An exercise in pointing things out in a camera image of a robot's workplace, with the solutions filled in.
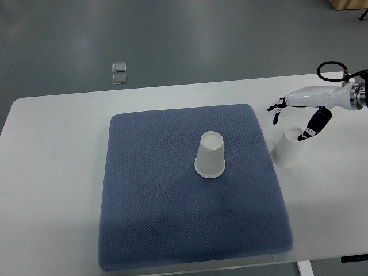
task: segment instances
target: upside-down paper cup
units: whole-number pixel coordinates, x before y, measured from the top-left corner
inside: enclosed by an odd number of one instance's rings
[[[207,131],[201,136],[194,167],[197,173],[205,178],[216,178],[224,172],[224,140],[222,135],[215,131]]]
[[[302,133],[303,130],[296,126],[288,128],[283,133],[271,151],[271,158],[276,165],[283,168],[292,168],[298,163],[304,145],[304,141],[298,141],[298,136]]]

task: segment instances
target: gray floor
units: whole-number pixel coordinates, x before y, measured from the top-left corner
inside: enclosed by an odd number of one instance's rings
[[[0,127],[21,97],[310,74],[327,60],[356,72],[368,68],[362,13],[334,11],[327,0],[0,0]],[[118,61],[128,63],[128,83],[113,86]],[[316,276],[368,274],[368,262],[312,267]],[[200,275],[298,270],[280,264]]]

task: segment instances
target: textured fabric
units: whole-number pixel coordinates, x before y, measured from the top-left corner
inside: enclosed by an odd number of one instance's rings
[[[194,169],[201,135],[224,139],[215,179]],[[286,252],[288,214],[249,105],[119,114],[110,123],[99,230],[105,271]]]

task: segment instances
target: black cable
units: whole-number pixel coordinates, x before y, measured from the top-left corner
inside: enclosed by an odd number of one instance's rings
[[[336,64],[336,65],[341,66],[344,69],[344,71],[347,70],[347,67],[344,64],[342,64],[341,62],[335,62],[333,60],[320,64],[317,68],[317,75],[320,79],[322,79],[324,81],[327,81],[327,82],[344,82],[344,81],[348,81],[349,79],[351,79],[355,76],[361,76],[363,73],[368,72],[368,69],[364,69],[364,70],[356,72],[354,74],[347,75],[347,76],[345,76],[344,78],[341,78],[341,79],[329,79],[329,78],[325,78],[324,76],[321,75],[321,68],[325,65],[328,65],[328,64]]]

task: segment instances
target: robotic hand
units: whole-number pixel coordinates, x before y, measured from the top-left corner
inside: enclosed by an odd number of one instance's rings
[[[337,64],[343,67],[344,74],[342,79],[328,79],[321,75],[320,70],[326,64]],[[349,75],[344,64],[339,62],[325,62],[319,65],[317,69],[318,76],[324,81],[341,82],[343,87],[336,86],[310,86],[291,92],[277,103],[271,105],[267,111],[274,110],[274,125],[278,122],[278,117],[283,108],[287,106],[304,108],[307,106],[319,108],[318,111],[310,119],[306,129],[298,140],[305,140],[320,133],[332,118],[330,111],[334,106],[341,106],[347,110],[360,110],[363,106],[367,106],[365,87],[368,83],[368,69],[362,70],[355,74]],[[360,76],[365,83],[354,82],[348,80]]]

